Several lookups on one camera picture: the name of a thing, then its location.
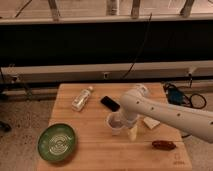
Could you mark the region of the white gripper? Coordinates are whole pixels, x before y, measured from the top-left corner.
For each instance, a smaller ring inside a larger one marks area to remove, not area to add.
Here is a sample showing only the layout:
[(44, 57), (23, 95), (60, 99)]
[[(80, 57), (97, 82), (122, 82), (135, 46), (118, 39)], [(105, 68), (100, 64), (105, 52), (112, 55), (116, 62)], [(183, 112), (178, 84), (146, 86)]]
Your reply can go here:
[(135, 125), (140, 118), (138, 114), (121, 111), (118, 113), (121, 123), (128, 128), (127, 135), (130, 141), (135, 141), (137, 138), (137, 126)]

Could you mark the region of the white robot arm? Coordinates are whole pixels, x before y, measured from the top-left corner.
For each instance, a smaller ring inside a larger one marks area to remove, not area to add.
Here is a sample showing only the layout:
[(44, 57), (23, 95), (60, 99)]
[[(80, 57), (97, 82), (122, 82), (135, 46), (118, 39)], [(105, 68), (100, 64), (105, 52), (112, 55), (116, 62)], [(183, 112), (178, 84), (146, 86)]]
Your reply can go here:
[(213, 112), (193, 109), (149, 99), (148, 88), (136, 84), (119, 99), (120, 118), (131, 129), (140, 115), (144, 115), (189, 133), (208, 143), (213, 143)]

